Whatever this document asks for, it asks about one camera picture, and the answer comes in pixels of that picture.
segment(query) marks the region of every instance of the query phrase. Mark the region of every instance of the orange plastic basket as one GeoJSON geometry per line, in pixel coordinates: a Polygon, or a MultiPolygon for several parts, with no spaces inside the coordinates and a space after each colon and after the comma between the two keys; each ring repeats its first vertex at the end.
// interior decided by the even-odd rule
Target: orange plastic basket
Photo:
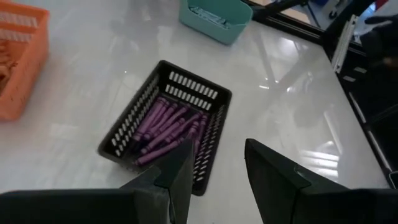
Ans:
{"type": "Polygon", "coordinates": [[[18,63],[0,93],[0,119],[18,119],[49,54],[45,9],[0,1],[0,40],[8,40],[11,58],[18,63]]]}

